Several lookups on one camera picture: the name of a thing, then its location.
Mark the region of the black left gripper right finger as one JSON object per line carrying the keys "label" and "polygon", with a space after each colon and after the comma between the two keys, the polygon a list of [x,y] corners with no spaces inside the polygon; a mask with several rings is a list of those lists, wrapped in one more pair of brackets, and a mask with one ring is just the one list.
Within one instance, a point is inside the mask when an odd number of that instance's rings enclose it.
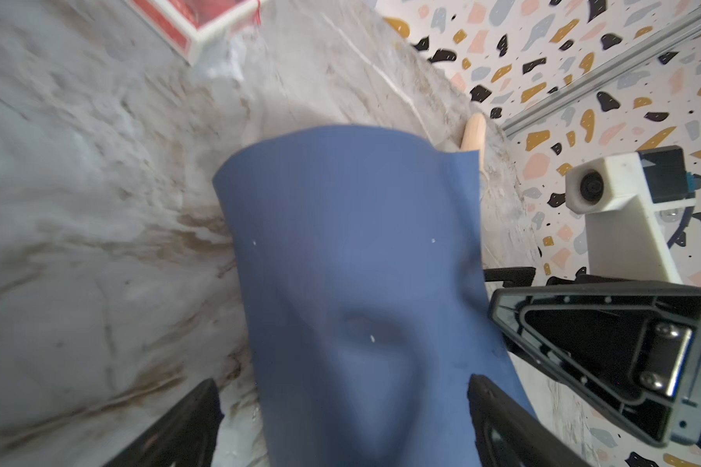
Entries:
{"label": "black left gripper right finger", "polygon": [[483,466],[587,464],[487,377],[470,377],[467,399]]}

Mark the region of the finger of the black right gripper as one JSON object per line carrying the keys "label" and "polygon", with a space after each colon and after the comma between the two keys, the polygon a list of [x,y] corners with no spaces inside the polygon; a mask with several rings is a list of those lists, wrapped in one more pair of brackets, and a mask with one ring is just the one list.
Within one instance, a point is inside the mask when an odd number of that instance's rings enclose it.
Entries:
{"label": "finger of the black right gripper", "polygon": [[500,282],[503,288],[530,287],[537,270],[534,267],[509,267],[484,270],[486,282]]}
{"label": "finger of the black right gripper", "polygon": [[543,373],[644,443],[701,439],[701,288],[660,281],[502,288],[490,319]]}

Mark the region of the blue wrapping paper sheet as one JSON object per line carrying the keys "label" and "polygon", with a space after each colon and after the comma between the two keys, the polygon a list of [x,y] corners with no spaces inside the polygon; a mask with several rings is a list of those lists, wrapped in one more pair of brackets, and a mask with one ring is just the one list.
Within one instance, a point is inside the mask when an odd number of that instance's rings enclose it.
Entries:
{"label": "blue wrapping paper sheet", "polygon": [[476,466],[470,378],[529,406],[488,315],[479,169],[375,126],[218,169],[272,465]]}

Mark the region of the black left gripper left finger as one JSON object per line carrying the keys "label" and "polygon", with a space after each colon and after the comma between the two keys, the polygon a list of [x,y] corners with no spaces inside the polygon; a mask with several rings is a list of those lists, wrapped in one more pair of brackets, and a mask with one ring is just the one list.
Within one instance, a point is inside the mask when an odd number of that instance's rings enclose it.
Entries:
{"label": "black left gripper left finger", "polygon": [[210,466],[223,418],[216,383],[205,379],[105,466]]}

